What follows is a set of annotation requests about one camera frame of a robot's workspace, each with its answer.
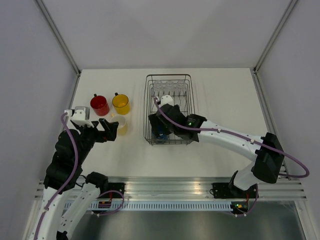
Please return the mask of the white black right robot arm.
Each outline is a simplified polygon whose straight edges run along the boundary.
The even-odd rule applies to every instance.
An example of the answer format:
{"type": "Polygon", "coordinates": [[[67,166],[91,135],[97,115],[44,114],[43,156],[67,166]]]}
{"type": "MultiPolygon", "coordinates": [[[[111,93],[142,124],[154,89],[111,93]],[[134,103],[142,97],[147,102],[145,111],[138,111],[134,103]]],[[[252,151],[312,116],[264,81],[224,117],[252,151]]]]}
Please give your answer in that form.
{"type": "Polygon", "coordinates": [[[190,114],[185,116],[178,105],[156,104],[152,114],[161,122],[165,130],[183,140],[210,143],[235,152],[251,161],[237,170],[228,183],[228,192],[239,198],[253,186],[263,182],[275,184],[284,161],[283,148],[276,135],[268,132],[264,136],[233,132],[221,127],[205,117],[190,114]]]}

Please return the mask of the aluminium mounting rail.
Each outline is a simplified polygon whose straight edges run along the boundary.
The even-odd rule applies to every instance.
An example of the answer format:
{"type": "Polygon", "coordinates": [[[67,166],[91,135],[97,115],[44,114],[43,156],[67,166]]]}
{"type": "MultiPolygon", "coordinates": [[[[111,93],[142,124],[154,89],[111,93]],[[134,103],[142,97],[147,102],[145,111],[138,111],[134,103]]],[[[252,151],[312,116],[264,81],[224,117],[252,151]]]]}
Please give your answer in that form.
{"type": "MultiPolygon", "coordinates": [[[[132,201],[209,201],[213,183],[228,183],[227,177],[115,177],[110,183],[124,183],[124,196],[132,201]]],[[[299,180],[281,178],[275,184],[258,184],[259,201],[305,201],[299,180]]]]}

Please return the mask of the red mug black handle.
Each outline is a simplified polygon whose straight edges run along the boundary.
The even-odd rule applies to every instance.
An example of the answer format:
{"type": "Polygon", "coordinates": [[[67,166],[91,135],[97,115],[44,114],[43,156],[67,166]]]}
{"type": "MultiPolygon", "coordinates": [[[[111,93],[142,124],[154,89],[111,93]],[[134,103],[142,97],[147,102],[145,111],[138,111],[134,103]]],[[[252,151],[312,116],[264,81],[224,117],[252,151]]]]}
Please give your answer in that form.
{"type": "Polygon", "coordinates": [[[90,106],[98,116],[106,116],[110,112],[110,107],[107,99],[102,95],[93,95],[90,100],[90,106]]]}

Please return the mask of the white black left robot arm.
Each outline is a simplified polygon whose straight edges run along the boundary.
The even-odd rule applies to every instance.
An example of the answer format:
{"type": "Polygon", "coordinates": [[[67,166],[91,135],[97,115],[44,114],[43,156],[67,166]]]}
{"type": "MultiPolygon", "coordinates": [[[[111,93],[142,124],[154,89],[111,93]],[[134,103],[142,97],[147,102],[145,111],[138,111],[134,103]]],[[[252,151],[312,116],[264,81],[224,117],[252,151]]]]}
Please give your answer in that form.
{"type": "Polygon", "coordinates": [[[119,123],[100,118],[84,125],[73,122],[73,129],[65,121],[62,124],[64,131],[58,136],[52,161],[46,169],[41,207],[29,235],[31,240],[71,239],[93,200],[109,193],[108,177],[92,172],[72,205],[65,209],[89,152],[96,143],[115,141],[119,123]]]}

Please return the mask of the right aluminium frame post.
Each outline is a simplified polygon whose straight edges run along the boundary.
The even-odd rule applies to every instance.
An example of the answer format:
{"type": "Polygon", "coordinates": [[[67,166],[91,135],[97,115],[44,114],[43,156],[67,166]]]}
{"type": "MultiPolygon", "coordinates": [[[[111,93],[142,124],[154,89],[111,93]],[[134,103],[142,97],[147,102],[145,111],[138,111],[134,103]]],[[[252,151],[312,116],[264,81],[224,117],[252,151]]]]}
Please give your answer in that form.
{"type": "Polygon", "coordinates": [[[273,30],[266,46],[264,47],[260,57],[258,58],[256,64],[252,68],[252,72],[256,75],[259,69],[262,67],[268,53],[272,49],[273,45],[275,44],[277,38],[279,37],[280,33],[282,32],[285,24],[289,20],[290,16],[292,15],[293,11],[295,10],[299,0],[290,0],[287,7],[285,8],[280,20],[278,21],[275,29],[273,30]]]}

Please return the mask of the pale yellow mug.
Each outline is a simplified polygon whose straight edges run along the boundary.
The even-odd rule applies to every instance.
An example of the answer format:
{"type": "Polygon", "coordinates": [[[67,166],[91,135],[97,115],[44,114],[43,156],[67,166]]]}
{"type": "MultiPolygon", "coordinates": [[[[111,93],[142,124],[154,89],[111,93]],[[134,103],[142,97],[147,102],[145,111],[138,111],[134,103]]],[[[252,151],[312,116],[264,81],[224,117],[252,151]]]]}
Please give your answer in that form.
{"type": "Polygon", "coordinates": [[[128,123],[124,115],[114,115],[111,117],[111,122],[118,122],[117,135],[125,136],[128,132],[128,123]]]}

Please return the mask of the yellow mug black handle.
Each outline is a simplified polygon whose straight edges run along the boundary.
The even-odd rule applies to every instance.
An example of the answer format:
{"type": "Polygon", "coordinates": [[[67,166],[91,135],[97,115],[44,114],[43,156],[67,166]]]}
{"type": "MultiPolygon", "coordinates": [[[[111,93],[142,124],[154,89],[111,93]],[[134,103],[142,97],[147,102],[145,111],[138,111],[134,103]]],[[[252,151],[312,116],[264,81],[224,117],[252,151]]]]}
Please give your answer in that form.
{"type": "Polygon", "coordinates": [[[112,105],[119,115],[126,115],[130,112],[130,101],[125,94],[115,93],[112,99],[112,105]]]}

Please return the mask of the blue mug black handle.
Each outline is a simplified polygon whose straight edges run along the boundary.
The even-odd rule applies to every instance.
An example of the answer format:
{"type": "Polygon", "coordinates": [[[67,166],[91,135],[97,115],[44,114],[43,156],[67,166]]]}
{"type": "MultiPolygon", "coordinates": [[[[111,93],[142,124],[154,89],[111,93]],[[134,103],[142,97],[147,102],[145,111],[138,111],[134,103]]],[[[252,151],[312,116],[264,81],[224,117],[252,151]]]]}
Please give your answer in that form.
{"type": "Polygon", "coordinates": [[[151,137],[156,140],[168,140],[171,132],[165,126],[152,126],[151,127],[151,137]]]}

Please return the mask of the left aluminium frame post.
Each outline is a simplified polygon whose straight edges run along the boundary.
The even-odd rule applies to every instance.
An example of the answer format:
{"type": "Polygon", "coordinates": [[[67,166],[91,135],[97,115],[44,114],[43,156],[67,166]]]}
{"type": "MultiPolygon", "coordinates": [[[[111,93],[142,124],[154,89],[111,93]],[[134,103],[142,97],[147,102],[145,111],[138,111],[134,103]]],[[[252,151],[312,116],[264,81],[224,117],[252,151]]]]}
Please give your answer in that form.
{"type": "Polygon", "coordinates": [[[61,48],[62,52],[64,53],[65,57],[67,58],[70,66],[72,67],[73,71],[77,76],[80,76],[81,70],[78,67],[70,49],[68,48],[58,26],[55,23],[54,18],[52,17],[48,7],[46,6],[43,0],[34,0],[34,3],[38,7],[39,11],[41,12],[42,16],[44,17],[50,31],[52,32],[54,38],[56,39],[59,47],[61,48]]]}

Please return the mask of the aluminium frame post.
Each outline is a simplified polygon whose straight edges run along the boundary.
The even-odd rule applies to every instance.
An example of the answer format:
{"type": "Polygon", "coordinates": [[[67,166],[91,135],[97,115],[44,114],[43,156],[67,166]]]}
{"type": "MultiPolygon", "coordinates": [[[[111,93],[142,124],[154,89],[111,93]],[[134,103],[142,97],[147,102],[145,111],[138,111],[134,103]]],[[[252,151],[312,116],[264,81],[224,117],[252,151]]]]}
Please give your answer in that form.
{"type": "Polygon", "coordinates": [[[44,17],[50,31],[52,32],[54,38],[56,39],[59,47],[61,48],[62,52],[64,53],[65,57],[67,58],[70,66],[72,67],[73,71],[77,76],[80,76],[81,70],[78,67],[70,49],[68,48],[58,26],[55,23],[54,18],[52,17],[48,7],[46,6],[43,0],[34,0],[34,3],[38,7],[39,11],[41,12],[42,16],[44,17]]]}
{"type": "Polygon", "coordinates": [[[275,44],[277,38],[279,37],[280,33],[282,32],[285,24],[289,20],[290,16],[292,15],[293,11],[295,10],[299,0],[290,0],[287,7],[285,8],[280,20],[278,21],[275,29],[273,30],[266,46],[264,47],[260,57],[258,58],[256,64],[252,68],[252,72],[256,75],[259,69],[262,67],[268,53],[272,49],[273,45],[275,44]]]}

